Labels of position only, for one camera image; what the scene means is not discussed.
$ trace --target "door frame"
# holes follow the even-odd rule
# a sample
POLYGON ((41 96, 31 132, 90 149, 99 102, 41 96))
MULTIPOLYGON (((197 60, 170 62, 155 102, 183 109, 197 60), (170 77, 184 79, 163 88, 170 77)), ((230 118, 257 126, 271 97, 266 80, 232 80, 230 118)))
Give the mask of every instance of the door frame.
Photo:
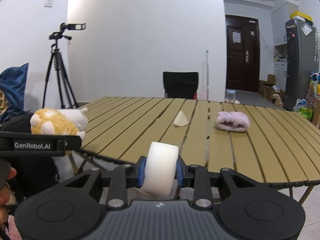
MULTIPOLYGON (((257 27, 257 47, 258 47, 258 80, 257 80, 257 84, 258 84, 258 90, 259 90, 259 80, 260 80, 260 61, 261 61, 261 50, 260 50, 260 29, 259 29, 259 20, 255 19, 255 18, 250 18, 250 17, 244 17, 244 16, 239 16, 239 15, 232 15, 232 14, 226 14, 225 17, 231 17, 231 18, 237 18, 237 19, 246 19, 246 20, 253 20, 256 23, 256 27, 257 27)), ((227 58, 228 58, 228 33, 227 33, 227 22, 226 22, 226 40, 227 40, 227 44, 226 44, 226 48, 227 48, 227 58)))

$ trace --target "tile floor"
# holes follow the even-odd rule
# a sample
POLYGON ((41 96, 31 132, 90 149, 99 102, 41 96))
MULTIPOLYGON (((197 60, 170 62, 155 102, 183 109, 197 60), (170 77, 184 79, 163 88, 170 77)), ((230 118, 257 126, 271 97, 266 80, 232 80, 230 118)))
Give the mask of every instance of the tile floor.
MULTIPOLYGON (((77 154, 73 154, 75 162, 77 166, 82 163, 82 157, 77 154)), ((64 181, 69 179, 73 176, 72 167, 67 156, 55 158, 55 163, 58 167, 60 180, 64 181)), ((113 163, 106 163, 104 161, 97 161, 101 166, 105 167, 107 170, 113 170, 117 165, 113 163)), ((90 169, 93 167, 92 164, 87 163, 84 166, 84 170, 90 169)), ((172 187, 171 193, 167 198, 162 198, 159 196, 150 195, 144 192, 141 192, 137 189, 129 189, 128 190, 128 200, 132 199, 171 199, 174 196, 175 189, 177 185, 176 182, 172 187)), ((293 197, 296 200, 299 200, 303 195, 306 187, 298 187, 293 189, 293 197)), ((281 190, 283 194, 289 195, 288 189, 281 190)), ((106 196, 108 193, 108 189, 105 188, 100 203, 104 203, 106 200, 106 196)), ((219 194, 215 188, 212 189, 212 193, 214 198, 218 198, 219 194)), ((184 188, 181 190, 180 194, 182 199, 192 199, 193 196, 193 189, 191 188, 184 188)), ((302 205, 305 212, 306 212, 306 222, 301 231, 301 234, 298 240, 319 240, 320 239, 320 185, 315 186, 305 203, 302 205)))
POLYGON ((258 93, 237 90, 236 91, 236 99, 239 100, 240 103, 244 104, 244 105, 283 109, 281 107, 274 106, 274 104, 271 101, 263 98, 258 93))

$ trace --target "black chair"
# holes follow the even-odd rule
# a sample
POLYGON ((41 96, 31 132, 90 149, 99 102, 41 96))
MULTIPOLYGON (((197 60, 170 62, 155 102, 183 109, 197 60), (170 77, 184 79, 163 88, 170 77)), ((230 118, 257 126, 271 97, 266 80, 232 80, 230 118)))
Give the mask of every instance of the black chair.
POLYGON ((199 84, 198 72, 164 72, 164 96, 194 99, 199 84))

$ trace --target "yellow box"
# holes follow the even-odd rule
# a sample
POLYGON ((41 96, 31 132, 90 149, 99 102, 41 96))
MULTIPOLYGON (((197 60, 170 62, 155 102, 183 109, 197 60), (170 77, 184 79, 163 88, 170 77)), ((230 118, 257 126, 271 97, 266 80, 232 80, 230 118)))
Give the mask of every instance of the yellow box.
POLYGON ((294 17, 296 17, 297 15, 309 20, 312 22, 312 17, 310 17, 309 15, 306 15, 305 13, 303 12, 300 12, 300 11, 295 11, 293 14, 290 14, 290 18, 293 19, 294 17))

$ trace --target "brown door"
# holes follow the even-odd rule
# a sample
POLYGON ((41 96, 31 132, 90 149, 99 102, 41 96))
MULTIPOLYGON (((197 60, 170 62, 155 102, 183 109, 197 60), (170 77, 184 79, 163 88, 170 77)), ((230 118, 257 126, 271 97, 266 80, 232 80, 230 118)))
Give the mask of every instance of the brown door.
POLYGON ((227 89, 258 92, 260 42, 258 20, 226 15, 227 89))

